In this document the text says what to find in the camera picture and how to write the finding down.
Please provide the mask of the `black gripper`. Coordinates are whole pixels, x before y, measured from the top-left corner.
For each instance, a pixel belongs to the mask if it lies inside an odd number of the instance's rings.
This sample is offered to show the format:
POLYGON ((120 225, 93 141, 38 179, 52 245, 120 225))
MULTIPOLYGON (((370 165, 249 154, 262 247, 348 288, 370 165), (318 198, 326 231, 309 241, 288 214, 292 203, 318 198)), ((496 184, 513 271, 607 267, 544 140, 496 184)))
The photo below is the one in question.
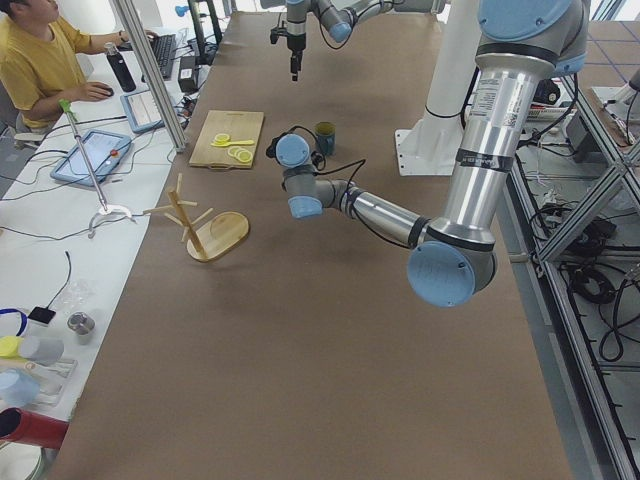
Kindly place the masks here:
POLYGON ((287 46, 292 52, 290 58, 290 72, 292 81, 296 81, 302 67, 302 55, 305 50, 305 23, 286 23, 287 46))

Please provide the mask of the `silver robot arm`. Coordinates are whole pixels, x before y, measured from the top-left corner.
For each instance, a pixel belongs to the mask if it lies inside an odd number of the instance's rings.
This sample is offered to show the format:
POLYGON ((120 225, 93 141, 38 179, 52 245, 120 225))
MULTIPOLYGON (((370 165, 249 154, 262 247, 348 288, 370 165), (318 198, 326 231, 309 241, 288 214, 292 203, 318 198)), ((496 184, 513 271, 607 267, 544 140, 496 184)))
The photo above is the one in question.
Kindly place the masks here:
POLYGON ((343 6, 325 0, 286 1, 286 18, 278 21, 271 29, 270 42, 276 44, 279 38, 286 39, 287 48, 291 52, 291 79, 297 81, 307 44, 306 24, 309 14, 316 17, 323 39, 326 39, 327 33, 335 43, 326 44, 336 50, 348 41, 359 23, 371 17, 390 11, 440 14, 445 5, 446 1, 347 1, 343 6))
POLYGON ((440 216, 427 219, 353 182, 329 179, 314 166, 306 140, 288 130, 267 155, 282 167, 293 217, 338 209, 410 250, 408 280, 424 301, 467 302, 496 273, 490 226, 538 84, 582 68, 589 9, 586 1, 480 3, 479 84, 440 216))

